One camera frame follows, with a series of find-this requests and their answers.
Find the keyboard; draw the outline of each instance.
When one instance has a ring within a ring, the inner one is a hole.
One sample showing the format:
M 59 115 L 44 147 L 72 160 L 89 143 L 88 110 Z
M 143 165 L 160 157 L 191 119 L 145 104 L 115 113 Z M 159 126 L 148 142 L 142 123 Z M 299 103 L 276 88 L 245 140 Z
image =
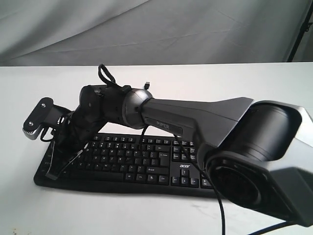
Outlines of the keyboard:
M 191 165 L 174 137 L 98 133 L 85 151 L 57 180 L 45 176 L 51 162 L 48 147 L 34 176 L 35 184 L 50 188 L 103 192 L 214 197 L 212 187 Z M 192 142 L 182 141 L 193 161 Z

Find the white tabletop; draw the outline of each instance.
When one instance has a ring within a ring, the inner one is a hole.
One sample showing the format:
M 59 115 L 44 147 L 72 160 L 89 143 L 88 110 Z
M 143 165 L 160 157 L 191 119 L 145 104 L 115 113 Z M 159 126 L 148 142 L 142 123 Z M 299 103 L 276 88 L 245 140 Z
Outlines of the white tabletop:
M 304 106 L 313 115 L 313 63 L 109 67 L 121 85 L 150 81 L 155 98 L 216 101 L 239 96 Z M 84 85 L 101 84 L 97 67 L 0 67 L 1 235 L 218 235 L 214 199 L 84 193 L 36 186 L 47 144 L 30 141 L 22 124 L 45 96 L 69 109 Z M 102 130 L 139 134 L 108 124 Z M 169 135 L 150 127 L 148 135 Z M 248 234 L 280 220 L 224 201 L 226 232 Z M 271 234 L 313 234 L 293 226 Z

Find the gray backdrop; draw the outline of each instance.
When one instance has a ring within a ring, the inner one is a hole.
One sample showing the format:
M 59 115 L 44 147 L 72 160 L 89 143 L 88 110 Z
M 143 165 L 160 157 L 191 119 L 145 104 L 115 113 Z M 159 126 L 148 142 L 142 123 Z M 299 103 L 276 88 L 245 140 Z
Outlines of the gray backdrop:
M 311 0 L 0 0 L 0 66 L 286 61 Z

